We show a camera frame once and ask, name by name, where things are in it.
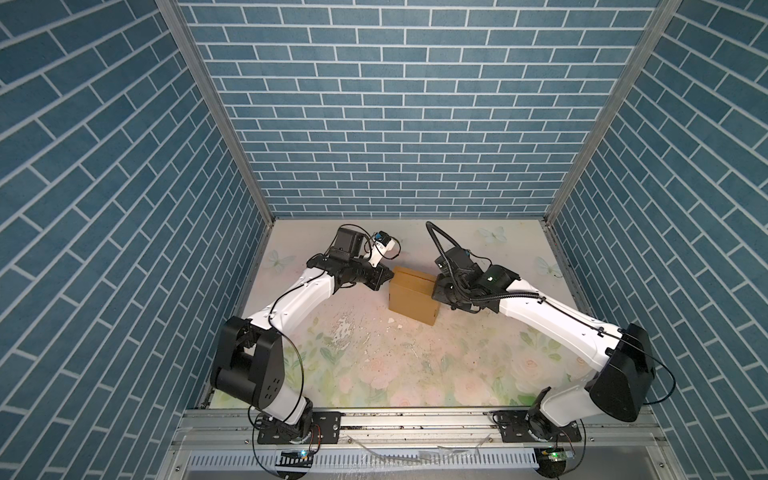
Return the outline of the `brown cardboard paper box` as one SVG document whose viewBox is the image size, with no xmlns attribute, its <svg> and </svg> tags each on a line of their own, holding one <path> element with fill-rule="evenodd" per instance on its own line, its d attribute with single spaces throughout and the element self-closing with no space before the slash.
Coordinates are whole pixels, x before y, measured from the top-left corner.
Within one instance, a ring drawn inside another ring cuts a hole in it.
<svg viewBox="0 0 768 480">
<path fill-rule="evenodd" d="M 440 303 L 432 298 L 437 277 L 417 270 L 395 267 L 389 282 L 388 308 L 428 326 L 434 326 Z"/>
</svg>

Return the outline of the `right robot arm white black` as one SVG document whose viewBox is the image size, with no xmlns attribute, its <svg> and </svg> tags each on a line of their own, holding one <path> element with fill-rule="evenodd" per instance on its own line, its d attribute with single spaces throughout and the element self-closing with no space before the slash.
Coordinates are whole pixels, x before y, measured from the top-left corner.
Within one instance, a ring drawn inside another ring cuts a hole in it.
<svg viewBox="0 0 768 480">
<path fill-rule="evenodd" d="M 434 300 L 453 310 L 487 308 L 521 321 L 577 354 L 595 371 L 591 378 L 540 391 L 525 416 L 534 438 L 549 441 L 572 422 L 601 413 L 626 423 L 637 419 L 659 362 L 642 327 L 621 328 L 590 317 L 545 295 L 502 265 L 482 269 L 461 247 L 440 254 L 435 264 L 440 274 Z"/>
</svg>

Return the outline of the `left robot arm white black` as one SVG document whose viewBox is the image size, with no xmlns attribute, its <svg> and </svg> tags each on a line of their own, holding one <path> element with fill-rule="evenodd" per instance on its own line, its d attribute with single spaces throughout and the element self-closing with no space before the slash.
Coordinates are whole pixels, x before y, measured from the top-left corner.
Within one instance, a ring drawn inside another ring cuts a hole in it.
<svg viewBox="0 0 768 480">
<path fill-rule="evenodd" d="M 328 248 L 312 256 L 298 280 L 257 313 L 231 317 L 218 334 L 210 384 L 267 417 L 268 426 L 297 443 L 317 431 L 313 406 L 301 390 L 285 385 L 283 343 L 289 332 L 340 289 L 358 284 L 373 291 L 394 278 L 382 263 L 398 256 L 400 242 L 384 231 L 369 234 L 341 225 Z"/>
</svg>

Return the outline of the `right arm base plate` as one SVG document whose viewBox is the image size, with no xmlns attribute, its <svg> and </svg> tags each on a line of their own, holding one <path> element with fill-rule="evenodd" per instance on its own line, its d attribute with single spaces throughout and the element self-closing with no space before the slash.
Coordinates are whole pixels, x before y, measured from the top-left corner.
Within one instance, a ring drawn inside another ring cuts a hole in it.
<svg viewBox="0 0 768 480">
<path fill-rule="evenodd" d="M 525 407 L 494 410 L 488 416 L 504 443 L 554 443 L 558 440 L 568 444 L 582 440 L 578 422 L 558 427 L 543 414 L 531 414 Z"/>
</svg>

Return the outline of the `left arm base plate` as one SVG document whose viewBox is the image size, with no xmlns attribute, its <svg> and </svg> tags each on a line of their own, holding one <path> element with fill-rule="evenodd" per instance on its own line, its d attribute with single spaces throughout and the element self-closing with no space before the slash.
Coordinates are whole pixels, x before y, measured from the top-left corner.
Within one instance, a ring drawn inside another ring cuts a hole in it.
<svg viewBox="0 0 768 480">
<path fill-rule="evenodd" d="M 256 420 L 257 443 L 260 445 L 306 444 L 313 442 L 337 444 L 341 429 L 342 413 L 339 411 L 306 411 L 295 425 L 288 425 L 266 414 Z"/>
</svg>

